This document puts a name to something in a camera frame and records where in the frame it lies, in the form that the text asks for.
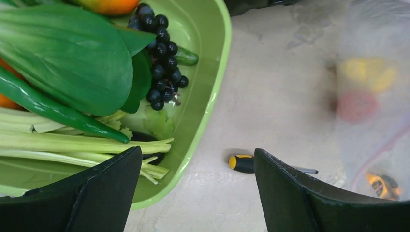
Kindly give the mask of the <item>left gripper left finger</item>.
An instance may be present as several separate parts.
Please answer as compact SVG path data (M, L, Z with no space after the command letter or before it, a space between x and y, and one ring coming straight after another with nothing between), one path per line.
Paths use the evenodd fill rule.
M121 232L142 166L140 147L55 183L0 200L3 232Z

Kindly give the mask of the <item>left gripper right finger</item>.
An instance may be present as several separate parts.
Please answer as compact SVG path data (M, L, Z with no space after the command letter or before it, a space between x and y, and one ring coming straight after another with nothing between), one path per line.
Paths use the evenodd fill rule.
M255 176L270 232L407 232L410 203L327 184L267 151L254 151Z

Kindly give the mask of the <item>green leafy vegetable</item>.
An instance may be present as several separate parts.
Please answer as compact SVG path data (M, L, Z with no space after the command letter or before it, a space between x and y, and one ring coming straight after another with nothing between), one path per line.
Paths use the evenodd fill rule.
M132 60L154 38L70 5L0 9L1 58L53 99L95 116L138 110L148 66L137 72Z

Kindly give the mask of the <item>black grape bunch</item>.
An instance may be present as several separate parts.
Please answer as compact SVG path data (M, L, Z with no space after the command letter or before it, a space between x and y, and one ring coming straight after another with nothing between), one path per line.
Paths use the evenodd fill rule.
M128 27L155 35L154 41L145 48L151 60L151 87L146 94L150 107L161 111L169 102L179 104L179 90L188 87L189 79L178 67L176 55L180 48L171 41L168 17L155 14L150 5L140 3L129 19Z

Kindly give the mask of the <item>yellow pear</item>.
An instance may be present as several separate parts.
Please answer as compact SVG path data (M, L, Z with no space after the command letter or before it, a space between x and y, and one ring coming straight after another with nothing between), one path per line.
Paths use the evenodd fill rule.
M382 58L349 58L338 65L337 71L345 80L374 93L390 88L398 74L396 66Z

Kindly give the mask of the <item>clear zip top bag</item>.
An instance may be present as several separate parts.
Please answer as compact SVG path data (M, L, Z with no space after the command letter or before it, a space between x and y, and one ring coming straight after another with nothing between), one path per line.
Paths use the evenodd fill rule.
M336 62L335 131L347 189L410 198L410 3L355 0Z

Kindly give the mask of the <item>orange green mango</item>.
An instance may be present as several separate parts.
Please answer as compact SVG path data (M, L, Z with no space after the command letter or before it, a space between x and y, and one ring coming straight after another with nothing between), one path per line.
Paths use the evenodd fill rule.
M67 0L67 2L104 16L122 16L135 10L140 0Z

